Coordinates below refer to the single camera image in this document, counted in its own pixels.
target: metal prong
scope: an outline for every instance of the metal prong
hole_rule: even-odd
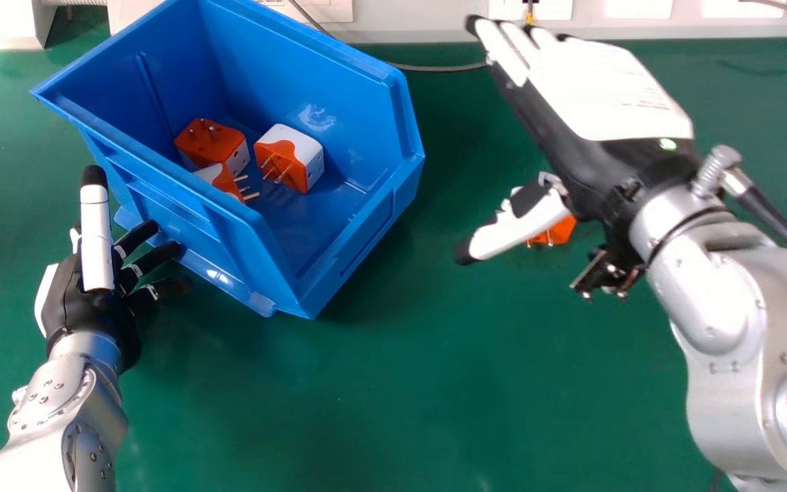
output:
[[[283,179],[284,179],[284,176],[287,176],[287,171],[290,171],[290,166],[288,166],[288,168],[287,168],[287,169],[285,169],[285,170],[284,170],[284,172],[282,172],[281,174],[279,174],[279,175],[278,175],[278,178],[276,178],[276,179],[275,179],[275,184],[276,184],[276,185],[277,185],[277,184],[279,184],[279,183],[281,183],[281,180],[283,180]]]

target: orange and white plug adapter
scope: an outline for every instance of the orange and white plug adapter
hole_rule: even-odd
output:
[[[275,178],[299,193],[309,193],[324,174],[324,147],[283,124],[274,125],[253,145],[263,180]]]
[[[225,163],[209,165],[199,171],[193,172],[193,174],[199,177],[200,180],[210,184],[210,186],[237,199],[240,203],[245,203],[246,200],[260,196],[259,193],[243,194],[246,193],[249,188],[244,187],[243,189],[238,189],[238,181],[246,180],[247,175],[233,178],[229,167]]]
[[[175,138],[175,147],[184,162],[200,168],[226,164],[232,176],[241,174],[250,159],[240,131],[206,118],[191,121]]]

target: black finger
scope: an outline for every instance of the black finger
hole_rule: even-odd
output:
[[[118,290],[121,295],[132,292],[138,281],[165,262],[177,258],[181,253],[181,245],[169,241],[151,249],[147,254],[123,267],[118,277]]]
[[[141,224],[138,224],[118,239],[118,242],[115,243],[115,253],[118,253],[121,259],[127,258],[136,248],[153,237],[159,230],[160,227],[156,224],[156,221],[141,222]]]
[[[190,289],[193,289],[193,280],[188,277],[165,278],[129,294],[126,304],[133,316],[139,318],[153,311],[157,302],[190,292]]]

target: white wall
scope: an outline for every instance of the white wall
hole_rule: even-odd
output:
[[[575,0],[571,21],[550,28],[587,38],[749,38],[787,36],[781,19],[703,19],[700,0],[675,0],[672,18],[609,20],[603,0]],[[463,19],[486,15],[487,0],[354,0],[354,22],[329,25],[349,43],[470,41]]]

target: orange object on table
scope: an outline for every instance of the orange object on table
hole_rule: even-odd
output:
[[[240,174],[247,165],[245,136],[207,118],[196,118],[175,138],[175,147],[185,158],[200,168],[226,164],[232,175]]]
[[[573,230],[575,230],[575,217],[566,215],[562,221],[553,225],[550,230],[539,234],[537,237],[533,237],[533,239],[528,239],[527,248],[533,247],[534,244],[538,244],[539,246],[556,246],[558,244],[569,243]]]

